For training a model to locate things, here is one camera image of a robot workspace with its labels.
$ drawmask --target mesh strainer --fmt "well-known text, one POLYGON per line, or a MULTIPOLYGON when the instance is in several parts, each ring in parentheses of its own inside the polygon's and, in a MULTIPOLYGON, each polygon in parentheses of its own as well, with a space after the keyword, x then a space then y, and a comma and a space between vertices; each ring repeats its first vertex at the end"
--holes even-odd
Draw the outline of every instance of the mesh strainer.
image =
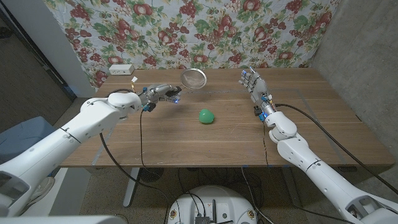
POLYGON ((206 85, 206 75, 197 68, 188 68, 181 73, 181 83, 190 90, 198 90, 206 85))

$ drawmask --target metal rim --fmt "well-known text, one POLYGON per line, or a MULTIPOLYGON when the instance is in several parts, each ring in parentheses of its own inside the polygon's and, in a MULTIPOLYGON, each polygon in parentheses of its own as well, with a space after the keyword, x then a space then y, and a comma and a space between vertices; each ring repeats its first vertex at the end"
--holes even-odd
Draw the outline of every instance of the metal rim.
POLYGON ((201 73, 201 74, 203 75, 203 77, 205 77, 205 82, 203 83, 203 85, 202 85, 201 87, 199 87, 199 88, 193 89, 193 88, 189 88, 189 87, 185 86, 182 82, 181 82, 181 84, 182 84, 183 86, 185 86, 187 89, 190 89, 190 90, 199 90, 199 89, 203 88, 203 87, 206 85, 206 82, 207 82, 207 77, 206 77, 205 73, 204 73, 202 70, 197 69, 197 68, 187 68, 187 69, 185 69, 185 70, 181 73, 181 75, 180 75, 180 80, 181 80, 182 77, 184 76, 184 73, 185 73, 185 72, 192 71, 192 70, 201 73))

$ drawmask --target green ball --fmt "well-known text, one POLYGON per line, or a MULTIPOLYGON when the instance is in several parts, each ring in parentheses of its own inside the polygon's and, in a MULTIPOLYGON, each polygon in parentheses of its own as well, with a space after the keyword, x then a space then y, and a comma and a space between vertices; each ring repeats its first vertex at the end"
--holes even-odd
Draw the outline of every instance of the green ball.
POLYGON ((208 109, 203 109, 199 113, 199 121, 205 124, 212 123, 214 121, 214 114, 208 109))

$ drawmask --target table leg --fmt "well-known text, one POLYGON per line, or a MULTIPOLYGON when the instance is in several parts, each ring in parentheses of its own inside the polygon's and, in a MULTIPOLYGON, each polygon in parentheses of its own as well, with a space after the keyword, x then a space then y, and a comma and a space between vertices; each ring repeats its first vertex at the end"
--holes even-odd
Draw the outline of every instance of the table leg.
MULTIPOLYGON (((140 168, 132 168, 130 172, 130 176, 138 180, 138 173, 139 173, 140 168)), ((134 193, 136 192, 137 184, 129 179, 129 183, 127 184, 127 189, 126 189, 126 194, 124 195, 124 200, 123 200, 123 206, 125 208, 130 207, 132 198, 134 196, 134 193)))

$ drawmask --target black connector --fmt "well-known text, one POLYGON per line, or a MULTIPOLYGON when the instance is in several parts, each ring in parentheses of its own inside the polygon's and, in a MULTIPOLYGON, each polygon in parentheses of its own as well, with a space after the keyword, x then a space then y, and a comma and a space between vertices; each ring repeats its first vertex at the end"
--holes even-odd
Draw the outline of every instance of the black connector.
POLYGON ((182 89, 181 89, 179 86, 176 86, 176 88, 177 88, 177 90, 170 90, 170 91, 167 91, 167 92, 165 93, 165 95, 168 96, 168 97, 172 97, 172 96, 177 95, 179 92, 181 92, 182 89))
POLYGON ((258 107, 254 107, 254 115, 259 116, 262 113, 262 110, 258 107))

